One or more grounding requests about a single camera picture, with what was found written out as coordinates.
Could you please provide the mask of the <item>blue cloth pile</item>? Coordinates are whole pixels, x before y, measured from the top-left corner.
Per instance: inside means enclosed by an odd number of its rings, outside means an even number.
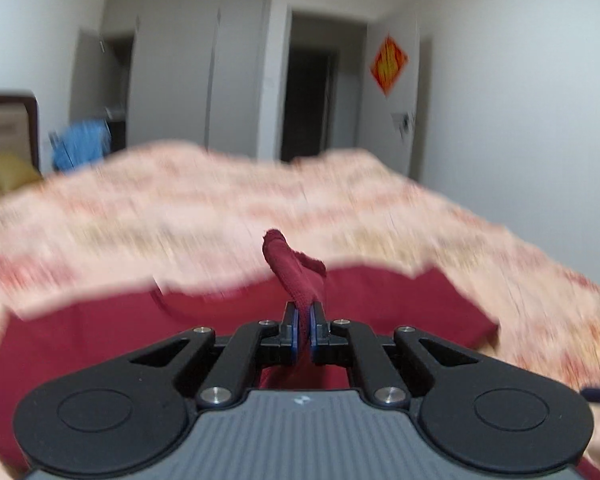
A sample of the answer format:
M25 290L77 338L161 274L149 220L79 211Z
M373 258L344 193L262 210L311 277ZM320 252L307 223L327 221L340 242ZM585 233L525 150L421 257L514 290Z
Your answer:
M103 119L89 119L68 125L62 133L50 135L53 168L69 172L103 160L111 152L111 134Z

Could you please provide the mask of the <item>mustard yellow pillow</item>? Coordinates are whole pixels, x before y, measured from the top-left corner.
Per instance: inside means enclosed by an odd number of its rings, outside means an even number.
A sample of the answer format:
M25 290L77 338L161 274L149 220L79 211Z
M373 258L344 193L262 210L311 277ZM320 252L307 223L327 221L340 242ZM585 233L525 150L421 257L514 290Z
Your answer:
M0 193L12 192L42 179L42 174L30 162L9 152L0 153Z

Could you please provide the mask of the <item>red fu door poster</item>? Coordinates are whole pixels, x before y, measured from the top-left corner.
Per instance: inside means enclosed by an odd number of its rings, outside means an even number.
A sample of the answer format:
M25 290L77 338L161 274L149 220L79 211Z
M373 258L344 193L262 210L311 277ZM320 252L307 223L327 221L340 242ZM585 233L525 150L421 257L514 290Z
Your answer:
M370 64L370 74L385 96L391 92L408 62L410 62L410 57L398 45L393 36L388 35L382 40L373 62Z

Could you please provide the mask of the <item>floral peach bed quilt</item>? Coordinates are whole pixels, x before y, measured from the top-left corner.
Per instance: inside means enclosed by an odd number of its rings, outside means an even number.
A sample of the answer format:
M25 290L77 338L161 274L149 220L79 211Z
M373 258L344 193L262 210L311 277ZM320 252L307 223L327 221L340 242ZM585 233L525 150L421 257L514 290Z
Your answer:
M285 165L156 142L0 197L0 338L100 292L263 278L272 229L328 264L437 266L500 323L490 356L600 386L600 286L362 150Z

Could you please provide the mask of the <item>dark red garment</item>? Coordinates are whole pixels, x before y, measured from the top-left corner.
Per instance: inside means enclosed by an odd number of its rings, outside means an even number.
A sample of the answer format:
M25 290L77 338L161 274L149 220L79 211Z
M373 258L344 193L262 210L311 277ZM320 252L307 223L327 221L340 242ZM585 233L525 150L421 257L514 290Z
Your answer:
M0 343L0 457L29 479L594 479L591 403L484 356L498 326L437 269L327 269L268 232L272 276L157 289L12 318ZM215 344L300 313L298 360L234 406L198 406ZM408 408L376 408L311 360L310 316L364 323Z

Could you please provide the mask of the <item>grey built-in wardrobe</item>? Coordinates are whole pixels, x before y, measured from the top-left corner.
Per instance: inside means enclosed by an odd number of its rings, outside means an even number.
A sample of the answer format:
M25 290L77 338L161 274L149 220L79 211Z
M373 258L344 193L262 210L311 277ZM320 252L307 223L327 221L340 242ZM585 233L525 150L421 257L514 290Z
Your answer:
M114 116L129 146L182 139L256 156L271 0L106 0L79 31L70 122Z

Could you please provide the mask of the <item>white bedroom door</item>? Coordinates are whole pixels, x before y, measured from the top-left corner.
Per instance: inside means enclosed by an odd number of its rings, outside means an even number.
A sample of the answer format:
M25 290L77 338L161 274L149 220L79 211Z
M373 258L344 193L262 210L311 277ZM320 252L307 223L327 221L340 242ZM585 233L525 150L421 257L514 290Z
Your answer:
M393 36L408 54L410 62L388 96L379 89L370 74L370 64L382 40ZM416 15L410 11L396 12L368 25L362 79L358 146L375 155L384 165L398 174L410 172L414 141L419 77L420 37ZM403 142L393 128L391 114L408 113L414 116L412 133Z

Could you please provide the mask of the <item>brown padded headboard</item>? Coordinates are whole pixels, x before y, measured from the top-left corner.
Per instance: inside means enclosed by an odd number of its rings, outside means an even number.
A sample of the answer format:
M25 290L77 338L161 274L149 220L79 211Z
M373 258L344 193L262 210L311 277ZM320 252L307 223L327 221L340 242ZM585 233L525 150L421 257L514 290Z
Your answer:
M17 155L40 172L38 101L32 93L0 92L1 152Z

